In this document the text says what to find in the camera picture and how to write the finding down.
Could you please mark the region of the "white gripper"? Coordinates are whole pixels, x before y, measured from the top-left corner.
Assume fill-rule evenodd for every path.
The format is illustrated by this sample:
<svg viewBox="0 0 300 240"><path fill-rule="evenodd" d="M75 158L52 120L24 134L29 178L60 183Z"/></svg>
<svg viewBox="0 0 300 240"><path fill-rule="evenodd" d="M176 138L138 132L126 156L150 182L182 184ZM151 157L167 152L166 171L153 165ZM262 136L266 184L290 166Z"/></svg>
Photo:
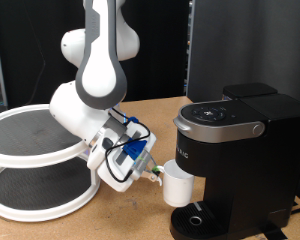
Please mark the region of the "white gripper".
<svg viewBox="0 0 300 240"><path fill-rule="evenodd" d="M118 142L105 152L105 161L97 169L99 177L118 192L125 192L141 177L156 182L157 164L150 154L155 141L147 126L130 121Z"/></svg>

